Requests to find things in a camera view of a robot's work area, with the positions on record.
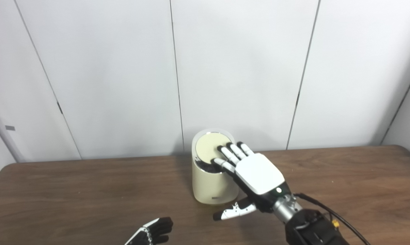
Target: wooden table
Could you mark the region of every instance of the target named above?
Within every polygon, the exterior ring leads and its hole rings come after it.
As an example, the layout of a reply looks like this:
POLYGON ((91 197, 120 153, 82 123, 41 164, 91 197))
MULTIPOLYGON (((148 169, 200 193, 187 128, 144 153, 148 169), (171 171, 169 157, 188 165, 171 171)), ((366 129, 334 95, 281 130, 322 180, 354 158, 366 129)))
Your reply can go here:
MULTIPOLYGON (((406 149, 263 153, 292 191, 325 203, 373 245, 410 244, 406 149)), ((0 245, 123 245, 142 224, 162 216, 174 220, 168 245, 287 244, 274 215, 255 212, 214 222, 213 212, 222 208, 194 199, 189 156, 17 163, 0 172, 0 245)), ((348 242, 362 244, 341 230, 348 242)))

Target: container lid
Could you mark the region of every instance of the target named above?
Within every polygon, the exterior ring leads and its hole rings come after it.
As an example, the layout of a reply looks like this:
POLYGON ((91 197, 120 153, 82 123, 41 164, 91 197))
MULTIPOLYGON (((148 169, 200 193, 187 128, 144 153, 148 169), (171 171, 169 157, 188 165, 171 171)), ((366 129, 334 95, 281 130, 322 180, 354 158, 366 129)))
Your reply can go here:
POLYGON ((211 160, 219 157, 225 159, 225 156, 217 150, 217 146, 225 146, 231 140, 219 132, 208 132, 202 135, 196 142, 196 154, 204 163, 211 164, 211 160))

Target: beige container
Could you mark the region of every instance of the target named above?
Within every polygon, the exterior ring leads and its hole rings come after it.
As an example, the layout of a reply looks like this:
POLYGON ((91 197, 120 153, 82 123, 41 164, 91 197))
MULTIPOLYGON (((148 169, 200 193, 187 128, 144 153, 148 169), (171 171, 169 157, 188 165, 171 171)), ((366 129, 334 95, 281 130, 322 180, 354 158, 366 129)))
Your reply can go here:
POLYGON ((202 130, 193 138, 191 145, 193 168, 193 193, 196 200, 204 204, 218 205, 234 200, 238 186, 226 173, 217 172, 211 166, 211 159, 225 157, 217 146, 234 143, 231 134, 221 129, 202 130))

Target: robotic hand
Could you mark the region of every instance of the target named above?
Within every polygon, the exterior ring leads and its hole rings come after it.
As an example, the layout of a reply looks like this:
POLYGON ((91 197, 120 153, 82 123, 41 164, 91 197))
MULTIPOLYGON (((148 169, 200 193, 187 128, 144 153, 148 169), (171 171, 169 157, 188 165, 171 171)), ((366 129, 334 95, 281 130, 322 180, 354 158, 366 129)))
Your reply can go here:
POLYGON ((252 152, 242 142, 219 146, 218 151, 227 160, 214 158, 212 163, 227 172, 247 197, 236 202, 232 208, 215 213, 215 221, 242 216, 258 209, 274 213, 285 224, 286 240, 290 245, 349 245, 332 220, 326 219, 320 211, 303 209, 297 203, 297 196, 306 200, 310 197, 292 194, 282 173, 267 157, 252 152))
POLYGON ((165 234, 172 231, 173 222, 170 217, 163 217, 144 224, 125 245, 154 245, 169 240, 165 234))

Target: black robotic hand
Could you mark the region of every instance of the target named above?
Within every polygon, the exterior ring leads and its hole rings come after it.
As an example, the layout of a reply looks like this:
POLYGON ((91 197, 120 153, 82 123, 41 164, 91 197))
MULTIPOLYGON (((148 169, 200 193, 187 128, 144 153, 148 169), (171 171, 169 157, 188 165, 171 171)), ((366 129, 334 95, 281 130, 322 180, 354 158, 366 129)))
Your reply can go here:
POLYGON ((144 224, 125 245, 154 245, 169 240, 166 235, 172 231, 173 222, 170 217, 162 217, 144 224))
POLYGON ((237 145, 228 143, 226 146, 219 146, 218 150, 227 160, 214 158, 213 165, 227 172, 247 197, 236 202, 232 208, 215 213, 214 220, 242 216, 257 209, 272 213, 280 204, 285 204, 289 214, 302 209, 291 194, 282 173, 267 157, 252 152, 242 142, 237 145))

